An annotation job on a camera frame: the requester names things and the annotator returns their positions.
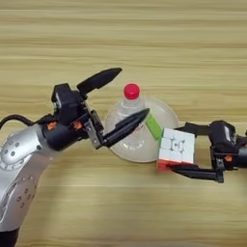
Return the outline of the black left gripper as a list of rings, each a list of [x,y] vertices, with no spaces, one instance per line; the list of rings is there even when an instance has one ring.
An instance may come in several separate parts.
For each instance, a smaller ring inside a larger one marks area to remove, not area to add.
[[[102,70],[77,85],[82,96],[95,89],[100,89],[110,83],[122,71],[121,68]],[[103,146],[110,148],[130,135],[148,116],[149,108],[117,122],[105,123]],[[55,151],[63,151],[72,144],[82,139],[90,139],[96,149],[102,145],[103,126],[95,110],[82,115],[68,125],[50,123],[42,127],[42,134],[48,146]]]

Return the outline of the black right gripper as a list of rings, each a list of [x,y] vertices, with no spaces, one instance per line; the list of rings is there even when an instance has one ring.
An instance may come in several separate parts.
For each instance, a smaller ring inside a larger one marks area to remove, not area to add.
[[[178,131],[192,133],[195,135],[208,135],[209,126],[195,123],[186,123],[177,127]],[[201,169],[197,165],[176,165],[170,169],[182,176],[194,179],[215,180],[224,182],[224,172],[247,169],[247,137],[237,136],[231,147],[213,145],[210,147],[211,166],[210,169]]]

